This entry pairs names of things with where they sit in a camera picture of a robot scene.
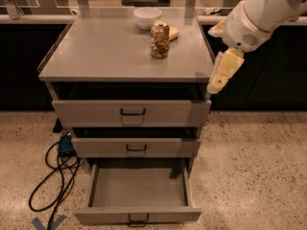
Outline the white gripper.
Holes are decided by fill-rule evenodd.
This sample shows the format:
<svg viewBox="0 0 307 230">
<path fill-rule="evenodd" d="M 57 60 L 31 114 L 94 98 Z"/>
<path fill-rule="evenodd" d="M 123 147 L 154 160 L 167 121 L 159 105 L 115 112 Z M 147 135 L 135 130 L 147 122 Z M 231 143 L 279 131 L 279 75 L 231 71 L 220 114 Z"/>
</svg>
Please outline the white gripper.
<svg viewBox="0 0 307 230">
<path fill-rule="evenodd" d="M 208 34 L 221 38 L 229 47 L 215 58 L 214 70 L 207 85 L 210 94 L 217 94 L 226 86 L 243 65 L 245 53 L 255 51 L 269 39 L 268 33 L 259 31 L 249 20 L 243 2 L 231 11 L 225 21 L 221 20 L 210 28 Z"/>
</svg>

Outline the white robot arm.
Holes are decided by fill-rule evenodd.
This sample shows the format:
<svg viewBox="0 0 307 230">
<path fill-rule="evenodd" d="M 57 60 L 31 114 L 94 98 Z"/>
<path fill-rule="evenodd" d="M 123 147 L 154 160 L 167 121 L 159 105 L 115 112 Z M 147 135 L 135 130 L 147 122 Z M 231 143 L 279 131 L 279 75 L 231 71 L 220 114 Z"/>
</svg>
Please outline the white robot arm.
<svg viewBox="0 0 307 230">
<path fill-rule="evenodd" d="M 243 65 L 245 53 L 253 52 L 268 41 L 281 24 L 298 19 L 307 12 L 307 0 L 243 0 L 226 19 L 208 33 L 220 37 L 227 50 L 215 58 L 207 85 L 210 94 L 219 93 Z"/>
</svg>

